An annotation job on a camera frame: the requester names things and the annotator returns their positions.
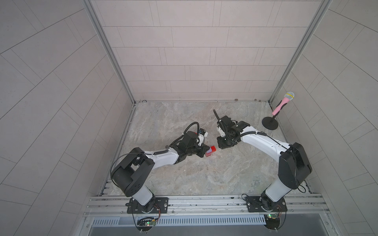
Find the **long red lego brick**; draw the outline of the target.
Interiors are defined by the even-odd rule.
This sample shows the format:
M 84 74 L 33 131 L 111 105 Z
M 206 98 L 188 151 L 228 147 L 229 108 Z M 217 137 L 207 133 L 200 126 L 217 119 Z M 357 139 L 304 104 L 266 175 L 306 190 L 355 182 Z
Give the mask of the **long red lego brick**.
M 216 151 L 216 147 L 215 146 L 211 146 L 209 149 L 212 150 L 212 153 L 210 155 L 206 155 L 206 157 L 211 156 Z

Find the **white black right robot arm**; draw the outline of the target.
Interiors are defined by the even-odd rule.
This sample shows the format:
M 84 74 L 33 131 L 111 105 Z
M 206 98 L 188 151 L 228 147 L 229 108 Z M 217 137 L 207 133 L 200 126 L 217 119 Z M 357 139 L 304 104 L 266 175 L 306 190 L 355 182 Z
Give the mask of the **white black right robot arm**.
M 284 196 L 298 189 L 313 171 L 304 147 L 299 143 L 275 140 L 244 121 L 237 122 L 228 116 L 221 118 L 215 110 L 213 112 L 220 133 L 217 137 L 219 148 L 226 149 L 244 142 L 266 153 L 279 164 L 278 178 L 262 192 L 260 198 L 246 197 L 246 203 L 254 208 L 249 209 L 249 212 L 287 211 Z

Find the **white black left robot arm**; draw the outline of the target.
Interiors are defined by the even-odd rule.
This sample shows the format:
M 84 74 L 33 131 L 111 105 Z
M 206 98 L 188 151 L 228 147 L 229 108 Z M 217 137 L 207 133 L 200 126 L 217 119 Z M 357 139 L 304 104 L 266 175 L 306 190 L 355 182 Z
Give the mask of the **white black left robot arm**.
M 150 212 L 154 208 L 156 197 L 145 185 L 145 181 L 151 171 L 178 164 L 187 156 L 203 158 L 211 149 L 204 143 L 207 135 L 208 132 L 200 128 L 198 122 L 193 122 L 164 150 L 143 151 L 136 147 L 122 155 L 124 159 L 118 164 L 112 164 L 110 178 L 127 197 L 137 201 L 144 212 Z

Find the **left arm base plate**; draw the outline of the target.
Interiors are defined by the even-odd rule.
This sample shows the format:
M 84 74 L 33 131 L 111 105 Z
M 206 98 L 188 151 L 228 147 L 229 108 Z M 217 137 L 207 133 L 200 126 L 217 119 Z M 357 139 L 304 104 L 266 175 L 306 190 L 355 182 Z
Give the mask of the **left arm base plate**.
M 169 198 L 153 197 L 146 205 L 141 205 L 137 200 L 131 198 L 128 203 L 128 214 L 154 214 L 167 213 Z

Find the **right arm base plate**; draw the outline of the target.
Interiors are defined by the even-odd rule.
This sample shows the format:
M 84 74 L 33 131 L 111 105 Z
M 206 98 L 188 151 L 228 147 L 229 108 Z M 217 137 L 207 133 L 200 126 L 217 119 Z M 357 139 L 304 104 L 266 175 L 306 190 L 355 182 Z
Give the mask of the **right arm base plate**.
M 284 197 L 280 198 L 277 202 L 272 201 L 265 195 L 245 196 L 243 200 L 247 204 L 248 212 L 287 212 Z

